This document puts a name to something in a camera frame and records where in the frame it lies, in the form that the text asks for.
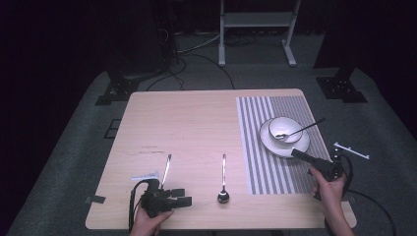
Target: human hand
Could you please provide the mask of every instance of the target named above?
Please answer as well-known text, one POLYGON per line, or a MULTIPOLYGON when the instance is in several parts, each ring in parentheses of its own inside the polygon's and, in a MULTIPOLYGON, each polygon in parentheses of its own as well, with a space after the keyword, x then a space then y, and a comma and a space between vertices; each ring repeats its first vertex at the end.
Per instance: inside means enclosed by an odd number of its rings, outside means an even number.
POLYGON ((320 191, 321 210, 333 233, 335 235, 354 235, 341 208, 346 174, 343 173, 340 178, 328 182, 314 166, 310 166, 310 171, 317 181, 316 186, 313 187, 312 195, 314 196, 320 191))
POLYGON ((173 210, 162 212, 157 217, 150 218, 147 212, 143 208, 139 207, 130 236, 157 235, 160 231, 160 224, 169 218, 173 213, 173 210))
POLYGON ((320 191, 323 214, 328 216, 339 212, 341 210, 344 182, 346 181, 345 173, 340 178, 328 182, 314 166, 310 166, 310 171, 317 181, 317 184, 313 187, 312 195, 314 196, 320 191))

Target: black tape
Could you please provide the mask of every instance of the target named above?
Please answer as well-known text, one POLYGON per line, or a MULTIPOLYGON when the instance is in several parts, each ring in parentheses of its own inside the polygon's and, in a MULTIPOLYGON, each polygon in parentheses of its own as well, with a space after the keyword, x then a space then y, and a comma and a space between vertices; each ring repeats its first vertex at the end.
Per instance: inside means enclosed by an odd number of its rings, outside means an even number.
POLYGON ((94 195, 94 196, 86 197, 86 200, 84 201, 84 203, 86 203, 86 204, 91 204, 91 203, 104 204, 104 201, 105 201, 105 197, 94 195))

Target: spoon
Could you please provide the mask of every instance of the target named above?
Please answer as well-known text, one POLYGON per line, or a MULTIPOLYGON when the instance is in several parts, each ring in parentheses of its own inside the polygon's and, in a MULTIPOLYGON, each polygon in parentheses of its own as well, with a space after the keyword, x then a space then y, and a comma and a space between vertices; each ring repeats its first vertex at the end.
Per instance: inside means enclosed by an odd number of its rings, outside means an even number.
POLYGON ((309 126, 306 126, 306 127, 304 127, 303 129, 301 129, 301 130, 299 130, 299 131, 296 131, 296 132, 292 133, 291 135, 287 135, 287 134, 276 135, 276 136, 275 136, 275 138, 276 138, 276 139, 278 139, 278 140, 286 140, 286 139, 288 139, 290 136, 295 135, 295 134, 297 134, 297 133, 299 133, 299 132, 302 132, 303 130, 307 130, 308 128, 310 128, 310 127, 312 127, 312 126, 315 126, 315 125, 317 125, 317 124, 319 124, 319 123, 322 123, 322 122, 324 122, 325 120, 326 120, 326 118, 322 118, 322 119, 320 119, 319 121, 317 121, 317 122, 315 122, 315 123, 313 123, 313 124, 311 124, 311 125, 309 125, 309 126))
POLYGON ((223 189, 221 190, 221 192, 217 196, 217 200, 221 204, 226 204, 227 202, 229 202, 229 199, 230 199, 229 194, 226 192, 226 175, 225 175, 225 172, 226 172, 226 154, 223 155, 223 189))

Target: black cable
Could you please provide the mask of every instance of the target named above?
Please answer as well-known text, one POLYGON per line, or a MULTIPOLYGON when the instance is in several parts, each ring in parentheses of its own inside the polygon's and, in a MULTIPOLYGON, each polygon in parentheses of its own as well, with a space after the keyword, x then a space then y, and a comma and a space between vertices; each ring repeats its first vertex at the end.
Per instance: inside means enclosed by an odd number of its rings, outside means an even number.
MULTIPOLYGON (((396 236, 395 223, 393 222, 393 219, 390 216, 390 214, 388 213, 388 211, 380 203, 378 203, 375 199, 373 199, 373 198, 371 198, 371 197, 369 197, 365 194, 362 194, 362 193, 354 191, 354 190, 349 190, 349 186, 350 186, 350 184, 352 182, 352 179, 353 179, 353 165, 352 165, 352 161, 347 156, 342 155, 342 157, 344 157, 346 159, 346 161, 349 165, 349 173, 346 174, 346 176, 347 176, 346 177, 346 183, 343 187, 343 196, 346 194, 346 192, 350 192, 350 193, 362 196, 362 197, 368 199, 369 201, 373 202, 374 204, 376 204, 384 212, 384 214, 387 216, 387 218, 389 220, 389 223, 390 223, 390 226, 391 226, 391 229, 392 229, 392 235, 396 236)), ((326 220, 325 220, 325 227, 328 231, 328 235, 334 235, 331 232, 331 230, 329 229, 328 222, 326 220)))
MULTIPOLYGON (((169 76, 165 76, 165 77, 162 77, 162 78, 160 78, 160 79, 158 79, 158 80, 156 80, 156 81, 154 81, 152 84, 150 84, 150 86, 148 86, 147 87, 147 89, 146 89, 146 91, 149 91, 150 90, 150 88, 152 87, 152 86, 154 86, 156 83, 159 83, 159 82, 161 82, 161 81, 163 81, 163 80, 165 80, 165 79, 167 79, 167 78, 170 78, 170 77, 172 77, 172 76, 176 76, 176 75, 178 75, 178 74, 180 74, 181 72, 183 72, 186 68, 187 68, 187 63, 185 62, 185 60, 184 59, 182 59, 182 58, 178 58, 180 61, 182 61, 183 63, 184 63, 184 67, 179 71, 179 72, 176 72, 176 73, 172 73, 170 70, 170 72, 171 72, 171 75, 169 75, 169 76)), ((183 82, 183 84, 180 84, 180 87, 182 88, 182 89, 184 89, 183 88, 183 85, 184 85, 184 81, 182 81, 183 82)))
POLYGON ((139 203, 135 205, 135 195, 136 195, 136 189, 143 183, 146 183, 145 180, 140 181, 135 185, 133 190, 131 191, 131 199, 129 202, 129 233, 132 231, 133 223, 135 222, 135 211, 137 209, 137 206, 139 203))
POLYGON ((388 213, 388 211, 380 203, 378 203, 375 199, 373 199, 373 198, 371 198, 371 197, 369 197, 369 196, 367 196, 365 194, 359 193, 357 191, 348 190, 348 192, 353 193, 353 194, 356 194, 356 195, 359 195, 359 196, 362 196, 362 197, 368 199, 369 201, 373 202, 374 204, 376 204, 384 212, 384 214, 387 216, 387 218, 389 220, 389 223, 390 223, 390 226, 391 226, 391 229, 392 229, 392 235, 393 236, 396 236, 395 223, 393 222, 393 219, 390 216, 390 214, 388 213))
POLYGON ((209 60, 212 64, 214 64, 218 69, 220 69, 221 71, 223 71, 224 72, 224 74, 226 74, 226 76, 227 76, 227 78, 229 79, 229 81, 230 81, 230 84, 232 85, 232 89, 235 89, 235 86, 234 86, 234 84, 233 84, 233 80, 232 80, 232 78, 230 77, 230 75, 229 75, 229 73, 227 73, 227 71, 225 71, 223 68, 221 68, 216 62, 214 62, 213 60, 211 60, 211 59, 209 59, 209 58, 207 58, 207 57, 205 57, 205 56, 202 56, 202 55, 199 55, 199 54, 185 54, 185 55, 182 55, 182 56, 197 56, 197 57, 201 57, 201 58, 204 58, 204 59, 206 59, 206 60, 209 60))

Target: white metal stand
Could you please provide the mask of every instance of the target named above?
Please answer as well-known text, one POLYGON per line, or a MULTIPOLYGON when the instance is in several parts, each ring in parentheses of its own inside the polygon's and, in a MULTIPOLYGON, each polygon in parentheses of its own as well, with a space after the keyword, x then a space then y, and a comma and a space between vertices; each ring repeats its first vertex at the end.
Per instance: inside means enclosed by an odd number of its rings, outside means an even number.
POLYGON ((224 13, 224 0, 220 5, 220 43, 218 45, 218 65, 225 66, 226 59, 224 53, 224 29, 225 28, 261 28, 261 27, 288 27, 286 38, 281 41, 285 55, 290 67, 295 67, 294 55, 292 54, 289 43, 294 32, 297 21, 298 10, 301 0, 297 0, 292 12, 273 12, 273 13, 224 13))

